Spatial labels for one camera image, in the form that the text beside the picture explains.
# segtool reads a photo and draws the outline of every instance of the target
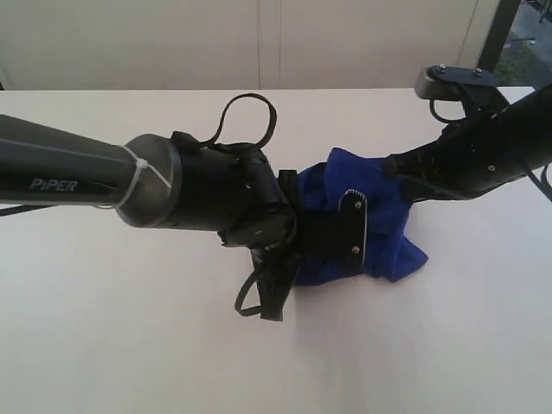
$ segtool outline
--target blue towel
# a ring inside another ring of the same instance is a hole
[[[305,208],[323,211],[337,211],[339,200],[349,189],[363,193],[368,201],[368,225],[362,271],[396,282],[422,267],[428,256],[404,236],[412,203],[400,199],[400,180],[383,177],[382,160],[334,148],[327,162],[299,174],[299,190]],[[309,257],[295,283],[321,285],[349,276],[354,274],[346,274],[332,260]]]

